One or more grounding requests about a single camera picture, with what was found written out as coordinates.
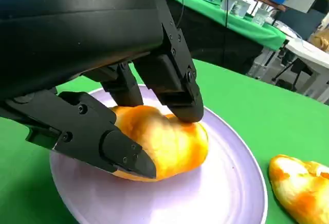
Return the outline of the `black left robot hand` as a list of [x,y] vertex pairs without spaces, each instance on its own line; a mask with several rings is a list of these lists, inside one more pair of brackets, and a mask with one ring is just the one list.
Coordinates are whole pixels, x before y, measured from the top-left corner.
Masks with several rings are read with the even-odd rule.
[[196,69],[166,0],[1,0],[1,117],[28,127],[33,144],[155,179],[155,159],[112,110],[88,93],[56,90],[85,76],[118,105],[142,107],[129,61],[177,118],[202,119]]

